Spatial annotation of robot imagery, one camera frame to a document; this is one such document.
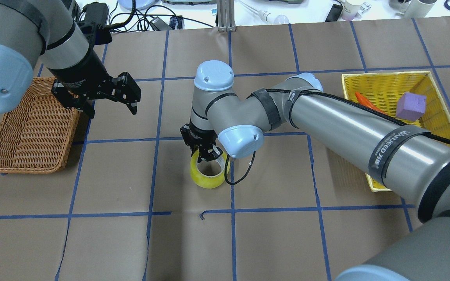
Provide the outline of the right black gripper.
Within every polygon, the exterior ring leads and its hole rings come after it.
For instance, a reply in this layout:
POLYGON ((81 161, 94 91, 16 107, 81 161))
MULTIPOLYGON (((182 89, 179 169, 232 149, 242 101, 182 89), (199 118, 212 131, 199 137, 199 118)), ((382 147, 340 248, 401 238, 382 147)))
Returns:
POLYGON ((223 151, 216 146, 217 134, 214 130, 202 130, 193 123, 186 123, 180 128, 180 133, 186 146, 189 146, 191 155, 198 153, 197 163, 217 160, 223 151))

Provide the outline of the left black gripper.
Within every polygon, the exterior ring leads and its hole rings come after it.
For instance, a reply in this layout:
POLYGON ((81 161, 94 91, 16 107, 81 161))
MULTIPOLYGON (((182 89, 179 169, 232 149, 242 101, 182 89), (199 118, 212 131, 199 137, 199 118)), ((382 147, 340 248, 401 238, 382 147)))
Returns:
POLYGON ((92 89, 78 92, 68 91, 63 84, 55 80, 51 93, 63 107, 79 107, 89 119, 95 117, 92 100, 108 99, 123 103, 133 115, 137 114, 138 102, 141 101, 141 89, 127 72, 121 73, 117 78, 108 76, 92 89))

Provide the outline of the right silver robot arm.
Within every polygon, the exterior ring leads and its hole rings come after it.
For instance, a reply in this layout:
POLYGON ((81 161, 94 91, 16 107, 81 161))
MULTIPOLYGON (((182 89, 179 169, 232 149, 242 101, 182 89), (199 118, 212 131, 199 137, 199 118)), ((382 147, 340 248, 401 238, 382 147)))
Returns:
POLYGON ((450 281, 450 139, 353 101, 326 94, 311 73, 258 89, 246 100, 234 92, 232 68, 219 60, 198 66, 192 112, 180 133, 205 161, 244 158, 283 123, 303 130, 374 180, 416 203, 416 231, 338 281, 450 281))

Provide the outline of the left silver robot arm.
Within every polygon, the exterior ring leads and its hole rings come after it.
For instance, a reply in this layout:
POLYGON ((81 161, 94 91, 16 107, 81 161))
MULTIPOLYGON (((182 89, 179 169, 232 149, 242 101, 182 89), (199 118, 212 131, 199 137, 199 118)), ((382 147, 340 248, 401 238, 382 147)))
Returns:
POLYGON ((85 112, 90 101, 123 103, 132 114, 141 101, 141 89, 123 72, 114 78, 94 51, 98 33, 110 34, 134 16, 114 25, 79 24, 60 0, 0 0, 0 114, 14 110, 30 87, 40 60, 56 78, 52 95, 66 109, 85 112))

